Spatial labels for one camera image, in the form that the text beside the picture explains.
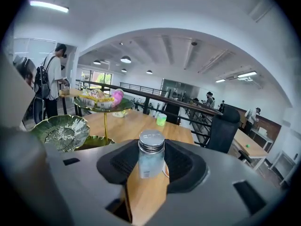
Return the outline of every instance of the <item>office chair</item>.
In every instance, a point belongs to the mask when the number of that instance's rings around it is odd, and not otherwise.
[[[212,119],[210,140],[206,148],[228,153],[235,133],[239,127],[240,115],[232,107],[225,106],[223,115],[215,115]]]

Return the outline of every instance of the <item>green leaf-shaped plate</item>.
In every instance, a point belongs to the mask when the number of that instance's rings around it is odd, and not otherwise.
[[[86,150],[86,149],[91,149],[91,148],[95,148],[95,147],[101,147],[104,145],[110,145],[110,144],[114,144],[114,143],[115,142],[110,138],[108,138],[108,143],[106,143],[105,137],[88,136],[84,145],[76,148],[75,151]]]
[[[76,104],[78,107],[82,109],[87,109],[90,111],[95,111],[95,112],[118,112],[118,111],[123,111],[126,109],[130,109],[133,106],[133,102],[123,98],[122,101],[120,102],[119,105],[110,108],[110,109],[102,109],[100,107],[91,107],[88,104],[86,104],[84,101],[82,101],[79,97],[74,98],[74,104]]]
[[[72,152],[89,136],[87,121],[79,116],[58,115],[41,121],[32,129],[42,143],[52,143],[60,152]]]

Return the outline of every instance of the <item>railing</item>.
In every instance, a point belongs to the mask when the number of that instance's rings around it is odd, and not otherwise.
[[[213,110],[205,105],[199,105],[198,103],[195,103],[196,101],[194,101],[194,100],[189,100],[190,103],[188,104],[188,103],[184,103],[181,101],[169,99],[167,97],[162,97],[162,96],[154,95],[151,93],[143,92],[140,90],[127,89],[124,87],[102,84],[102,83],[91,82],[91,81],[86,81],[85,83],[97,85],[97,86],[100,86],[100,88],[105,88],[105,87],[110,88],[110,89],[119,89],[120,88],[120,89],[123,89],[124,92],[138,95],[141,97],[145,97],[144,103],[134,102],[135,105],[141,106],[143,108],[144,114],[147,114],[148,109],[150,109],[150,110],[153,110],[156,112],[164,113],[167,116],[172,116],[172,117],[180,118],[182,120],[189,121],[194,128],[194,131],[191,131],[191,132],[196,134],[198,137],[198,140],[199,140],[199,142],[195,142],[195,143],[199,144],[199,145],[205,145],[206,142],[208,141],[208,139],[210,138],[209,132],[210,132],[210,128],[211,128],[211,121],[210,121],[211,118],[214,115],[221,114],[220,112]],[[154,99],[154,100],[158,100],[158,101],[161,101],[161,102],[164,102],[167,104],[182,107],[185,109],[186,114],[188,115],[188,118],[185,118],[185,117],[182,117],[177,114],[173,114],[173,113],[170,113],[170,112],[167,112],[164,110],[160,110],[157,108],[149,107],[150,99]]]
[[[125,88],[125,89],[138,90],[138,91],[142,91],[145,93],[150,93],[153,95],[163,96],[163,97],[167,93],[167,91],[165,91],[165,90],[153,89],[153,88],[149,88],[149,87],[145,87],[145,86],[133,85],[133,84],[123,83],[123,82],[120,82],[120,87]]]

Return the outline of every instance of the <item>silver jar lid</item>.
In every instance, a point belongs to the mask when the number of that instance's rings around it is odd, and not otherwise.
[[[164,149],[165,137],[158,130],[144,130],[140,133],[138,146],[147,154],[159,153]]]

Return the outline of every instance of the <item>backpack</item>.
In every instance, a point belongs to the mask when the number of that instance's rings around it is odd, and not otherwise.
[[[246,113],[245,113],[245,117],[246,117],[247,119],[249,119],[251,115],[252,115],[252,110],[250,110],[250,109],[247,110]]]
[[[44,59],[43,64],[37,68],[37,74],[36,74],[36,79],[35,79],[35,83],[37,86],[35,86],[35,92],[36,92],[36,94],[40,94],[42,99],[46,98],[50,93],[49,80],[48,80],[48,69],[49,69],[49,65],[50,65],[51,61],[55,57],[56,56],[52,56],[47,64],[47,66],[45,67],[45,63],[47,60],[47,57],[46,57]]]

